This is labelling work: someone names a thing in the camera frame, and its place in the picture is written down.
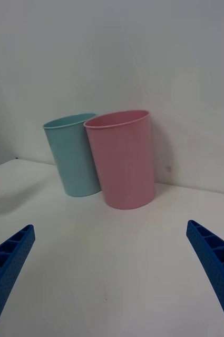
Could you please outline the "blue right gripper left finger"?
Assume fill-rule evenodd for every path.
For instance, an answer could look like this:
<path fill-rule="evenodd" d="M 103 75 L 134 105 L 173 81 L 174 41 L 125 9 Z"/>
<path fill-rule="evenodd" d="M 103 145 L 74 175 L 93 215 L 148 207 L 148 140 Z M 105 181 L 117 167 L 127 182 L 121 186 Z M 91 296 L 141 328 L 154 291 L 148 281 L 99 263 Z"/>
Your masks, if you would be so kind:
<path fill-rule="evenodd" d="M 0 315 L 34 242 L 29 224 L 0 245 Z"/>

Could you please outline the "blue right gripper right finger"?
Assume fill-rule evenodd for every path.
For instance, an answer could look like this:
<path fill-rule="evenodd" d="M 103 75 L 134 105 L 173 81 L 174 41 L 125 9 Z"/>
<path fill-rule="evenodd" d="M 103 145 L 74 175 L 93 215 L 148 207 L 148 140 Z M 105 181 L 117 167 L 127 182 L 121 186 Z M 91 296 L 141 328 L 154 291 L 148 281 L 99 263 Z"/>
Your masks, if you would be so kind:
<path fill-rule="evenodd" d="M 224 311 L 224 240 L 194 220 L 188 221 L 186 236 Z"/>

